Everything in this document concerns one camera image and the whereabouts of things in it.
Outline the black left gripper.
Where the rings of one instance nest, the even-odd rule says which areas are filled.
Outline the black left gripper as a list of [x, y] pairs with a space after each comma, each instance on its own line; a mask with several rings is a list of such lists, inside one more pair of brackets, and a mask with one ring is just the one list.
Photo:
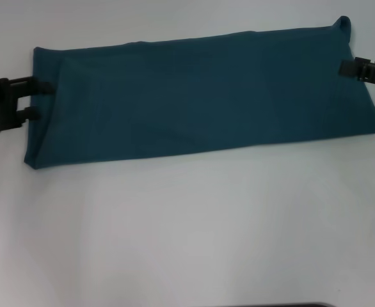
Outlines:
[[23, 77], [9, 80], [0, 79], [0, 132], [22, 127], [26, 121], [41, 119], [37, 107], [17, 110], [19, 97], [33, 95], [53, 95], [51, 83], [39, 81], [36, 77]]

